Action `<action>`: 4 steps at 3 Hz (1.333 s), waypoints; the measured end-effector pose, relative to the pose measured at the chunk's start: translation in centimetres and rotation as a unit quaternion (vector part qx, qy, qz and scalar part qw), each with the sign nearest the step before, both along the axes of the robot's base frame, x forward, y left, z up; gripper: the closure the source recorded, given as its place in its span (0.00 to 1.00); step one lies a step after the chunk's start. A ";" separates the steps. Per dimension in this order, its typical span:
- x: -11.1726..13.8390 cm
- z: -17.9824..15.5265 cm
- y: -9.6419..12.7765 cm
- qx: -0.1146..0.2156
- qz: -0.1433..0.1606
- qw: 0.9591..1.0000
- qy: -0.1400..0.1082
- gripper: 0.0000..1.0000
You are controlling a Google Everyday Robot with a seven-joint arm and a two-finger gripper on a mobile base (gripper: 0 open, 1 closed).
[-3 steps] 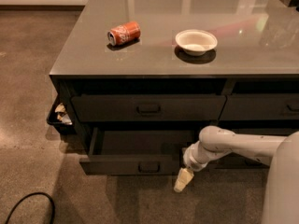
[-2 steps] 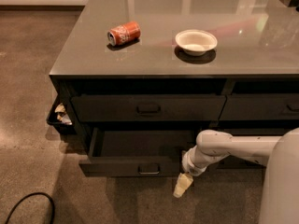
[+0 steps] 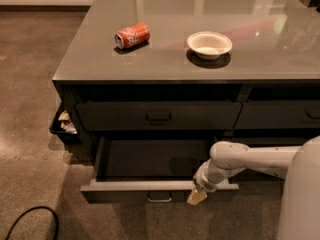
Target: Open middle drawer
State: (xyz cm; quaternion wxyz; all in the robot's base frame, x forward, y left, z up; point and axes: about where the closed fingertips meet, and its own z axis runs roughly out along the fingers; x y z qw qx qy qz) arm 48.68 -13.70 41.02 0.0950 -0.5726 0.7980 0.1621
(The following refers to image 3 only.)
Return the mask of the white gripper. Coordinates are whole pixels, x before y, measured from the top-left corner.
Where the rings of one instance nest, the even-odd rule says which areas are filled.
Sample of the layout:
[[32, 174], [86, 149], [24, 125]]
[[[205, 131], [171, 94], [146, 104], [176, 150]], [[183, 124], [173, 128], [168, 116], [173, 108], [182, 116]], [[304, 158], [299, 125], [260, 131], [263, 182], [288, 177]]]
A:
[[207, 193], [215, 192], [220, 185], [226, 184], [228, 179], [223, 169], [208, 160], [198, 168], [193, 176], [193, 181], [196, 187], [188, 196], [187, 203], [197, 205], [207, 198]]

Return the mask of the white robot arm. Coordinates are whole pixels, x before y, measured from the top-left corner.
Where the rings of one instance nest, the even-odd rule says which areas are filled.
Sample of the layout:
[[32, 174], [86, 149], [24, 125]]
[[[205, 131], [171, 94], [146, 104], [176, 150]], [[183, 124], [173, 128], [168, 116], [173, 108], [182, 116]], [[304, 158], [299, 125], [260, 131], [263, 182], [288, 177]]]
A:
[[277, 240], [320, 240], [320, 137], [301, 146], [258, 147], [219, 141], [193, 176], [187, 202], [196, 205], [246, 170], [285, 181]]

